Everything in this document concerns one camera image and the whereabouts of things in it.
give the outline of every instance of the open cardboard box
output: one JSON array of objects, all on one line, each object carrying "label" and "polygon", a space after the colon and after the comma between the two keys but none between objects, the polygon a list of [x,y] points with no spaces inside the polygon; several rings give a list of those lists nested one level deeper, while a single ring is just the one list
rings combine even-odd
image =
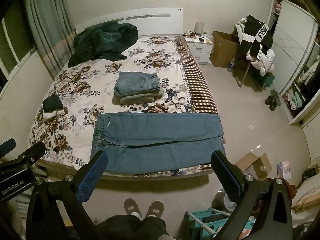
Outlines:
[{"label": "open cardboard box", "polygon": [[261,157],[257,157],[252,152],[249,152],[235,165],[242,170],[244,175],[250,174],[260,181],[264,181],[272,170],[270,161],[265,153]]},{"label": "open cardboard box", "polygon": [[228,67],[232,57],[235,57],[239,49],[239,38],[236,35],[213,31],[213,52],[210,55],[211,63],[215,67]]}]

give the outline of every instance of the blue jeans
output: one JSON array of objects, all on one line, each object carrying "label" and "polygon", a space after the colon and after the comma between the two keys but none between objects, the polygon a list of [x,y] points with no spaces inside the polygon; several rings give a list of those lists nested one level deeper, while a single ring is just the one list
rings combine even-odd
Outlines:
[{"label": "blue jeans", "polygon": [[119,72],[114,93],[119,97],[159,92],[160,83],[157,74],[143,72]]},{"label": "blue jeans", "polygon": [[91,157],[103,150],[107,171],[142,174],[209,163],[225,153],[217,114],[99,114]]}]

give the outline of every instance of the cable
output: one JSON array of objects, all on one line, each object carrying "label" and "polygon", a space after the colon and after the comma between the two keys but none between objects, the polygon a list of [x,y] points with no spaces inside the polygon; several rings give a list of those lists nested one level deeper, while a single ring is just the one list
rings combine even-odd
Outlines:
[{"label": "cable", "polygon": [[207,54],[207,53],[211,52],[211,50],[208,51],[208,52],[202,52],[202,51],[200,51],[200,50],[199,50],[200,48],[197,48],[197,46],[196,46],[196,44],[195,44],[195,41],[193,40],[193,36],[191,35],[191,33],[192,33],[193,31],[185,31],[183,34],[186,34],[186,32],[190,32],[190,36],[191,36],[191,38],[192,38],[193,45],[195,46],[195,48],[196,48],[197,51],[199,51],[200,53],[203,53],[203,54]]}]

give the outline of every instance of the screw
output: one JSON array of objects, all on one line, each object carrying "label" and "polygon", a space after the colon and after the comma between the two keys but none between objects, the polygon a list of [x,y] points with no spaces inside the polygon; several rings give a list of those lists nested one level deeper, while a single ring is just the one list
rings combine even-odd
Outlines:
[{"label": "screw", "polygon": [[245,176],[245,179],[247,181],[253,181],[253,176],[248,174],[248,175]]},{"label": "screw", "polygon": [[282,180],[281,179],[276,179],[276,183],[281,185],[282,184]]},{"label": "screw", "polygon": [[43,183],[43,179],[41,179],[41,178],[37,179],[36,183],[37,183],[37,185],[41,185]]},{"label": "screw", "polygon": [[67,175],[64,178],[66,181],[72,181],[73,180],[73,176],[72,175]]}]

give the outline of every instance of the floral bedspread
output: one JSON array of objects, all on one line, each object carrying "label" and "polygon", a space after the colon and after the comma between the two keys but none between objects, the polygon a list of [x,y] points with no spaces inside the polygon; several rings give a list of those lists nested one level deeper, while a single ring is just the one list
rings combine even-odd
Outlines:
[{"label": "floral bedspread", "polygon": [[[217,114],[205,79],[182,37],[139,37],[123,54],[128,57],[126,60],[97,59],[72,68],[66,65],[55,78],[44,99],[53,93],[58,95],[64,114],[44,122],[41,105],[28,139],[29,146],[38,141],[45,143],[44,160],[77,170],[88,163],[98,113]],[[148,104],[120,105],[113,95],[119,71],[157,73],[164,90],[162,97]],[[131,176],[185,175],[209,169],[210,165],[203,164]]]}]

